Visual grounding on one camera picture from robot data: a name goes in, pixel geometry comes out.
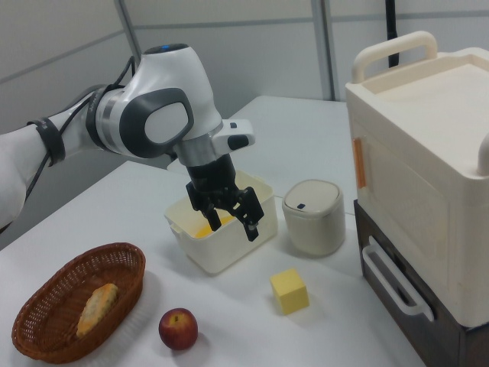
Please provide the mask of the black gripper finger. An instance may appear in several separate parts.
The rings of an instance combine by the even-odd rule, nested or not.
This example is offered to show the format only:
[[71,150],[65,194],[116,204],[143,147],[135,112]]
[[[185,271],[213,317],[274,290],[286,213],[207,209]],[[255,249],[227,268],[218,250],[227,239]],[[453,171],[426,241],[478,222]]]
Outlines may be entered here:
[[253,187],[233,187],[227,190],[225,210],[243,225],[249,242],[253,242],[259,236],[257,226],[264,217],[264,211]]
[[189,196],[189,200],[192,208],[195,211],[201,212],[201,214],[207,219],[210,229],[217,231],[222,223],[219,215],[215,209],[215,205],[211,200],[211,196],[207,193],[199,192],[192,183],[186,185],[186,191]]

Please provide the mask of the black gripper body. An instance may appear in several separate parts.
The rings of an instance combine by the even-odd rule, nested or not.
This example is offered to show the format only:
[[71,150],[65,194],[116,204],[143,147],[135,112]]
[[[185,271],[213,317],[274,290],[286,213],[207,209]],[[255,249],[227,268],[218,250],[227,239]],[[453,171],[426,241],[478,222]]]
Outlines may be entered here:
[[238,188],[235,168],[229,154],[202,166],[188,167],[190,182],[186,185],[193,205],[235,203]]

